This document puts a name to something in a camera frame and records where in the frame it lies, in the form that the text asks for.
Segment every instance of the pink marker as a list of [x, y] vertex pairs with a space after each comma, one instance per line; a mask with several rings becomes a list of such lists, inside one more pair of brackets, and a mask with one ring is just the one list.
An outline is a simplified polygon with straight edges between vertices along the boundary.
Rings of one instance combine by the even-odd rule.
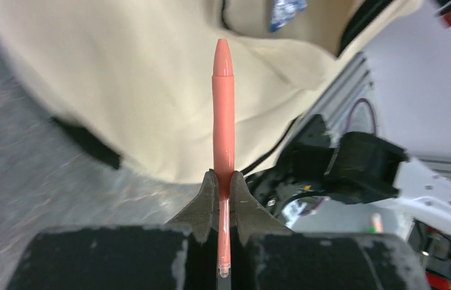
[[231, 268], [229, 196], [234, 173], [234, 75], [226, 39], [216, 44], [213, 64], [213, 155], [214, 171], [220, 188], [218, 230], [218, 270], [227, 277]]

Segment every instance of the concrete floor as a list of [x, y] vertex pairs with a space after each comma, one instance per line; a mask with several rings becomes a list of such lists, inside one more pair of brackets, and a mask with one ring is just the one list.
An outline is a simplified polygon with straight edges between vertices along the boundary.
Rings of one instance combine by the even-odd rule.
[[0, 58], [0, 289], [39, 230], [164, 223], [199, 187], [114, 171], [83, 154], [48, 117]]

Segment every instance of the white panel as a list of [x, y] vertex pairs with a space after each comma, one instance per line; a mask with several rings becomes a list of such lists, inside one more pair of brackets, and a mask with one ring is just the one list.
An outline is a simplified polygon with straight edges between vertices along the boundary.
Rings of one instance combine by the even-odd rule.
[[451, 181], [416, 158], [401, 165], [395, 181], [400, 196], [372, 204], [411, 214], [417, 220], [451, 235]]
[[420, 156], [451, 158], [451, 28], [431, 1], [365, 48], [390, 141]]

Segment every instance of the beige fabric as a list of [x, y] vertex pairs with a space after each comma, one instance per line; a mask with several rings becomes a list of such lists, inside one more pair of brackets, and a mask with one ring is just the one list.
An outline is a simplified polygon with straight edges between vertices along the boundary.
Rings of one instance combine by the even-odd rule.
[[366, 42], [420, 2], [396, 0], [339, 60], [332, 53], [355, 0], [309, 1], [275, 35], [266, 33], [272, 1], [233, 0], [226, 18], [243, 36], [220, 27], [220, 0], [0, 0], [0, 46], [39, 103], [90, 128], [126, 165], [165, 181], [200, 182], [213, 166], [218, 38], [228, 39], [234, 62], [236, 168], [243, 169]]

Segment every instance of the white wall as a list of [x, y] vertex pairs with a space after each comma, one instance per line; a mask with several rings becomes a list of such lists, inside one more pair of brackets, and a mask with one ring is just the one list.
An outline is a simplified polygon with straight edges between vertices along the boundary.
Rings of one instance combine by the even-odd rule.
[[414, 155], [451, 158], [451, 28], [425, 0], [382, 31], [365, 53], [387, 138]]

